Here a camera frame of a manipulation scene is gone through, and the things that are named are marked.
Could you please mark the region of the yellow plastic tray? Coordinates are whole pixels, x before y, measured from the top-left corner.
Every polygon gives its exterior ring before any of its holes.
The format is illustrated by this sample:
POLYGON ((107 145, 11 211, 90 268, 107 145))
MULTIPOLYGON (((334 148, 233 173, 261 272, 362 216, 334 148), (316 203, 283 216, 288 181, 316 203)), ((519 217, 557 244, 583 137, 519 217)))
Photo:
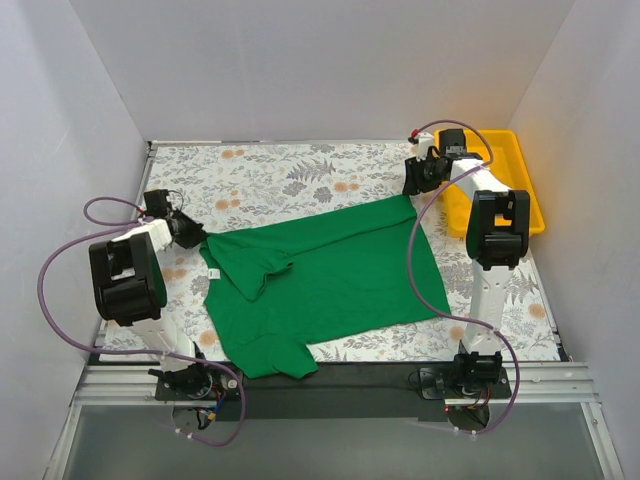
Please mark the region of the yellow plastic tray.
MULTIPOLYGON (((516 134, 511 130, 496 129, 480 130, 480 133, 488 141, 494 154, 494 162, 489 166, 492 174, 511 189, 526 190, 530 195, 529 234, 533 236, 543 233, 544 218, 516 134)), ((464 238, 471 213, 471 200, 459 188, 458 183, 447 188, 442 196, 448 235, 464 238)))

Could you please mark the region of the green t shirt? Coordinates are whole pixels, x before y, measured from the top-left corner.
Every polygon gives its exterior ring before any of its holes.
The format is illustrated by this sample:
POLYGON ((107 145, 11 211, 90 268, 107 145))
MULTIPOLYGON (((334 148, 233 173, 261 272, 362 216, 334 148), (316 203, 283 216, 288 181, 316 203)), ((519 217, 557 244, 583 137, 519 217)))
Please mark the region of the green t shirt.
POLYGON ((260 228, 211 233, 219 272, 204 305, 226 357, 248 377, 302 378, 311 344, 449 312, 444 282, 405 196, 260 228))

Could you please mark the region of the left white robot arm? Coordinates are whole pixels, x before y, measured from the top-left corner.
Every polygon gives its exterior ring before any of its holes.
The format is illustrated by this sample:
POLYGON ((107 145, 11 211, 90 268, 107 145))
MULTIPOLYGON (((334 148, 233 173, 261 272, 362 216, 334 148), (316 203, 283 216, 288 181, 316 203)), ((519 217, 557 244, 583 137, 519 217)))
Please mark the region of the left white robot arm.
POLYGON ((105 320, 139 336, 159 356, 149 374, 190 399, 207 397, 213 377, 200 348, 162 314, 168 295, 157 254, 176 244, 192 249, 206 239, 203 225, 170 200, 171 191, 143 194, 140 223, 123 235, 89 247, 95 303, 105 320))

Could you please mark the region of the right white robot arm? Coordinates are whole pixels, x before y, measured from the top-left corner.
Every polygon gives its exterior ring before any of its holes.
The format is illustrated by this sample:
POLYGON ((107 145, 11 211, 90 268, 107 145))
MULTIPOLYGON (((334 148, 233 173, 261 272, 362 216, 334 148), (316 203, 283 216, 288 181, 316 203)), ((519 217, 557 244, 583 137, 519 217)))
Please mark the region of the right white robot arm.
POLYGON ((403 194, 439 195, 457 186, 471 203, 465 238, 472 261, 473 288, 470 315, 460 350, 450 362, 430 373, 430 389, 445 397, 487 398, 493 386, 505 388, 501 354, 507 341, 501 332, 506 287, 529 246, 530 195, 498 180, 491 159, 468 150, 468 125, 431 135, 425 128, 409 137, 415 156, 405 162, 403 194))

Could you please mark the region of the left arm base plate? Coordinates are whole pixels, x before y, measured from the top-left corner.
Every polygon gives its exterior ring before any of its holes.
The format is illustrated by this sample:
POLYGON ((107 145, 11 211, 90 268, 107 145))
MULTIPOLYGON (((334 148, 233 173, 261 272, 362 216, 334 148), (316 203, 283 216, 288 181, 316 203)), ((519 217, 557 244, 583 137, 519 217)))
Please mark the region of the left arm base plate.
POLYGON ((242 377, 233 378, 229 373, 209 366, 191 365, 177 372, 149 369, 148 374, 157 379, 156 400, 204 401, 239 398, 242 377))

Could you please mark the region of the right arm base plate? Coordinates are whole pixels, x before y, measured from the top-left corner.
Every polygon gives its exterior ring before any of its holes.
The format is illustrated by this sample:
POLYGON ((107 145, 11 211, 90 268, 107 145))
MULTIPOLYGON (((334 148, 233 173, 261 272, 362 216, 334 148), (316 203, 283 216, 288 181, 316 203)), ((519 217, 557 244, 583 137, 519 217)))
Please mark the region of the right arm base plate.
POLYGON ((420 366, 408 375, 411 389, 427 400, 506 400, 512 389, 504 368, 479 372, 456 367, 452 362, 434 362, 420 366))

